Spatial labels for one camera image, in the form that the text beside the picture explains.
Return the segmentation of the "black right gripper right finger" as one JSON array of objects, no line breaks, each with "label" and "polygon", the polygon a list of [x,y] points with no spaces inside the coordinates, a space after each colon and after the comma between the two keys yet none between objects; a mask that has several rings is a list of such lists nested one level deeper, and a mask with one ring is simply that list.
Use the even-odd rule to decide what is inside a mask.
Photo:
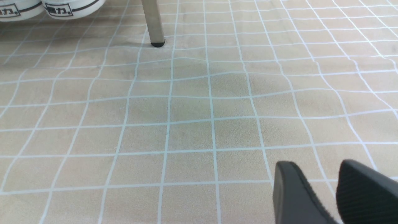
[{"label": "black right gripper right finger", "polygon": [[398,183],[353,159],[342,161],[336,203],[344,224],[396,224]]}]

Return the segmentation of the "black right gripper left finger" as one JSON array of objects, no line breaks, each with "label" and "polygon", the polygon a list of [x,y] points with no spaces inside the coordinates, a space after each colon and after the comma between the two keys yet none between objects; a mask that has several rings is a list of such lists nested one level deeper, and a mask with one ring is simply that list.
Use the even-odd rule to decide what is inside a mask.
[{"label": "black right gripper left finger", "polygon": [[276,224],[337,224],[292,161],[276,163],[273,208]]}]

